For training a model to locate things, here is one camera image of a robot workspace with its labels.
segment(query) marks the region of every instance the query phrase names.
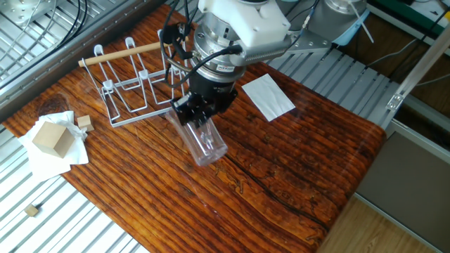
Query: wood grain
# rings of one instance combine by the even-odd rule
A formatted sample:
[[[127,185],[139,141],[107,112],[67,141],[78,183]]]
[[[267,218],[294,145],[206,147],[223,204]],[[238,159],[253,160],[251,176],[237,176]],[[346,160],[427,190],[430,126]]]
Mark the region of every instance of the wood grain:
[[[163,6],[105,47],[124,38],[157,42]],[[173,22],[182,20],[178,13]],[[160,54],[143,54],[149,71]],[[129,58],[112,64],[134,75]],[[104,77],[92,70],[95,79]],[[267,122],[241,86],[269,73],[296,108]],[[38,116],[74,110],[90,115],[89,163],[63,174],[76,189],[151,252],[315,252],[377,155],[385,132],[260,63],[238,81],[240,93],[214,117],[229,146],[226,157],[197,167],[174,127],[153,117],[114,129],[83,69],[67,74],[4,125],[22,136]],[[169,89],[158,86],[159,99]],[[159,108],[150,102],[149,110]],[[138,100],[138,91],[124,92]],[[122,115],[129,117],[125,110]]]
[[[352,197],[319,253],[433,253],[432,249]]]

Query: crumpled paper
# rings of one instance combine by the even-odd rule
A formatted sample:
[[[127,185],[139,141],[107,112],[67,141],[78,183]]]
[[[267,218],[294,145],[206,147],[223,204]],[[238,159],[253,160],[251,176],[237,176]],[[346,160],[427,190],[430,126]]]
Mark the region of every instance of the crumpled paper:
[[[41,129],[44,122],[52,122],[67,127],[75,141],[70,146],[64,158],[43,153],[33,144],[32,140]],[[86,128],[80,129],[74,125],[74,112],[67,111],[39,117],[34,126],[22,137],[20,143],[27,149],[33,179],[42,182],[59,174],[70,171],[71,164],[86,164],[89,162],[84,140],[87,137]]]

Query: small wooden piece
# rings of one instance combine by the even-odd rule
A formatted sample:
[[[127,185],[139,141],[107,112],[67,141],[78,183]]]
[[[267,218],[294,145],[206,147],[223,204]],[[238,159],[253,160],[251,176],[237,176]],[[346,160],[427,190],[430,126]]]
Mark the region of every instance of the small wooden piece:
[[[92,122],[91,122],[91,117],[89,115],[83,116],[83,117],[79,117],[77,119],[78,121],[78,127],[80,129],[86,127],[87,131],[92,131],[94,130],[94,127],[92,126]]]
[[[38,212],[39,212],[39,210],[36,208],[36,207],[34,207],[34,205],[28,205],[25,209],[24,209],[24,211],[28,214],[28,216],[30,216],[30,217],[34,217]]]

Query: white cloth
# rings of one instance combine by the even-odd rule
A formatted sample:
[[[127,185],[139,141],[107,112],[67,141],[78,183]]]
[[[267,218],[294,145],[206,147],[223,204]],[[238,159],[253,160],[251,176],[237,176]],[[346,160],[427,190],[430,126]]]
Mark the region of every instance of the white cloth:
[[[269,74],[249,82],[242,88],[267,121],[272,121],[295,108]]]
[[[75,141],[70,146],[64,158],[43,153],[33,144],[32,140],[41,129],[44,122],[52,122],[67,127]],[[36,182],[45,181],[59,174],[70,171],[71,164],[86,164],[89,162],[84,140],[87,137],[86,128],[80,130],[74,124],[74,112],[67,111],[39,117],[34,126],[22,137],[20,143],[27,149],[33,179]]]

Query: transparent cup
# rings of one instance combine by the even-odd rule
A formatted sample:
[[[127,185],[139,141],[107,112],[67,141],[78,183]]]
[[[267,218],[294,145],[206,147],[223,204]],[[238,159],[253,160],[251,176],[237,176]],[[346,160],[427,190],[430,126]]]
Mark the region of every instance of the transparent cup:
[[[182,126],[174,110],[167,112],[166,118],[175,126],[197,165],[207,166],[223,157],[228,151],[228,146],[222,140],[212,119],[196,128],[192,122]]]

